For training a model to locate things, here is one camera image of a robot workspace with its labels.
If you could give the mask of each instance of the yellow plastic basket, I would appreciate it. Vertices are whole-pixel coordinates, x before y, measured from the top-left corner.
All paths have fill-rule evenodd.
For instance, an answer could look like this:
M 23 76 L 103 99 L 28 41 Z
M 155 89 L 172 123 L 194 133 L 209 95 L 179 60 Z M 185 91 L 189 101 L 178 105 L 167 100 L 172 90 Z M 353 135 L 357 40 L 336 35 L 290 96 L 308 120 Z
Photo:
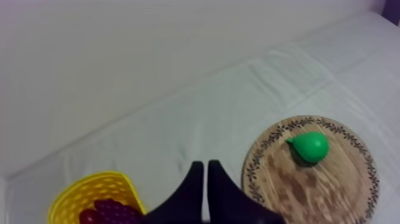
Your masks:
M 108 198 L 146 214 L 129 178 L 123 173 L 106 171 L 87 176 L 64 190 L 50 206 L 47 223 L 79 224 L 81 211 L 93 209 L 95 200 Z

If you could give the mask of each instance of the white tablecloth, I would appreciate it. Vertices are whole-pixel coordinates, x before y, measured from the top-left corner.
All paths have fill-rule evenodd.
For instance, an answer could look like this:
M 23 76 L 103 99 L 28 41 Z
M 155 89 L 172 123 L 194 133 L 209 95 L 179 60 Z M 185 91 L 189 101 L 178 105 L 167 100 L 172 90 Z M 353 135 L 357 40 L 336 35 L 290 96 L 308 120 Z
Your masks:
M 219 159 L 240 185 L 243 160 L 260 133 L 285 117 L 316 114 L 365 141 L 381 181 L 372 223 L 397 223 L 399 58 L 400 29 L 373 13 L 256 55 L 14 175 L 7 221 L 45 223 L 63 188 L 100 170 L 127 173 L 148 210 L 178 187 L 194 160 Z

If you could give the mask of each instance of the white wall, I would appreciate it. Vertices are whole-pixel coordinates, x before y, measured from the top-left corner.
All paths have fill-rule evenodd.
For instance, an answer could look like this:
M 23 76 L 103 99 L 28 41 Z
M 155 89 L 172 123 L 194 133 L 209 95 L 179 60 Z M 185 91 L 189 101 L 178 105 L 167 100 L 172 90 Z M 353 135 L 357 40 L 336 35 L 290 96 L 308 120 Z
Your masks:
M 380 5 L 379 0 L 0 2 L 2 175 L 210 71 Z

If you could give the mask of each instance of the purple grapes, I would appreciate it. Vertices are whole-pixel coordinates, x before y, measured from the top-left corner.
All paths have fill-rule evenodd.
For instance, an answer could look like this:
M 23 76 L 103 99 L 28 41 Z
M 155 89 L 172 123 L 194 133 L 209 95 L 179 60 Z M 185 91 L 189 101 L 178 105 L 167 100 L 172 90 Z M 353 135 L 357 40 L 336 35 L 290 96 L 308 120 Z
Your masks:
M 104 224 L 140 224 L 142 214 L 130 206 L 112 199 L 96 200 L 95 208 Z

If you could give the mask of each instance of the wooden plate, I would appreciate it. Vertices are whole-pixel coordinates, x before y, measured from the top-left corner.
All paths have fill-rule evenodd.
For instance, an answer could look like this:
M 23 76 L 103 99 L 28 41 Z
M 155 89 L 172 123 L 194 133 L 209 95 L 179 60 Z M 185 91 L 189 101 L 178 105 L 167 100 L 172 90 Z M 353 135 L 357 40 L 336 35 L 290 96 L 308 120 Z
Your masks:
M 315 166 L 293 159 L 285 142 L 317 131 L 328 137 L 329 153 Z M 276 123 L 253 143 L 242 173 L 242 189 L 287 224 L 367 223 L 379 195 L 373 158 L 350 129 L 319 116 L 297 116 Z

